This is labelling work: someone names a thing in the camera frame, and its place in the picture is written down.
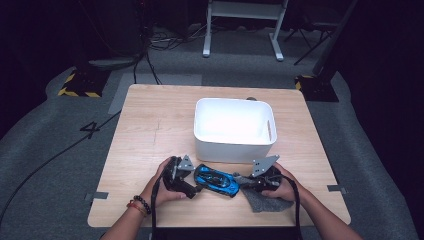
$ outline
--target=dark background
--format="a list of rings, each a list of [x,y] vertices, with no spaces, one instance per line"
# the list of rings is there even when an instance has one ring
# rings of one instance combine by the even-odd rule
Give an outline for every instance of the dark background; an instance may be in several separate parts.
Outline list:
[[[157,2],[149,19],[182,36],[187,35],[189,24],[205,21],[206,1],[181,0],[178,6],[173,6],[176,1]],[[139,50],[140,19],[132,11],[134,2],[81,3],[114,48],[127,48],[124,50],[128,53]],[[46,100],[47,83],[75,66],[75,56],[91,60],[113,55],[93,31],[78,1],[2,1],[0,6],[2,138],[20,118]],[[359,0],[325,63],[325,68],[339,71],[349,85],[357,118],[405,196],[421,238],[423,10],[422,1]],[[126,11],[128,14],[117,14]],[[116,21],[124,21],[128,28],[115,28]]]

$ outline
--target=hand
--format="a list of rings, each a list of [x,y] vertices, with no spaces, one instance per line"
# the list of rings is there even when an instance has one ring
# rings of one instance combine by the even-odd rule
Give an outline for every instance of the hand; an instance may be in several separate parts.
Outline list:
[[[297,188],[299,192],[303,191],[303,186],[296,180],[296,178],[291,174],[289,171],[284,169],[280,164],[274,163],[274,167],[276,167],[278,170],[280,170],[281,174],[284,176],[292,179],[295,181]],[[277,198],[280,197],[286,201],[295,201],[294,191],[292,186],[290,185],[289,181],[287,179],[282,179],[280,186],[275,191],[271,190],[264,190],[262,191],[262,195],[270,197],[270,198]]]
[[[171,158],[167,158],[165,161],[163,161],[156,171],[156,174],[150,179],[150,181],[147,183],[146,187],[144,188],[143,192],[140,194],[140,196],[149,204],[151,205],[150,199],[152,196],[152,190],[153,185],[155,184],[156,180],[159,178],[160,174],[162,173],[163,169],[166,167],[166,165],[169,163]],[[158,195],[156,197],[156,203],[155,206],[159,207],[162,203],[172,200],[178,200],[185,198],[186,195],[183,192],[172,192],[166,189],[163,180],[160,180]]]

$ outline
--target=gray carpet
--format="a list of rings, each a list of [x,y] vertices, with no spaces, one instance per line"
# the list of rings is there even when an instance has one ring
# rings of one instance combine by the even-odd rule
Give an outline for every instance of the gray carpet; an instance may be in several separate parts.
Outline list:
[[[293,66],[307,46],[300,35],[283,42],[288,33],[282,32],[279,42],[285,60],[277,62],[268,32],[216,33],[207,59],[202,57],[202,38],[171,51],[151,50],[150,59],[164,82],[166,76],[184,75],[192,77],[188,84],[193,85],[293,89],[293,78],[311,74],[323,48]],[[127,84],[122,80],[132,74],[132,67],[112,72],[102,98],[57,96],[71,70],[52,79],[46,88],[47,101],[0,141],[1,208],[31,172],[84,137],[81,127],[92,121],[101,124],[119,109],[123,94],[116,93],[120,84]],[[151,74],[144,60],[136,73],[140,79]],[[334,172],[347,190],[344,199],[351,226],[365,239],[418,239],[403,196],[356,119],[346,83],[337,74],[332,84],[339,103],[307,104]],[[91,139],[55,158],[29,179],[7,209],[0,239],[98,239],[105,229],[88,226],[90,201],[86,196],[96,191],[118,119],[116,116]],[[148,232],[143,229],[140,238],[145,239]],[[304,239],[319,239],[314,227],[304,227],[302,232]]]

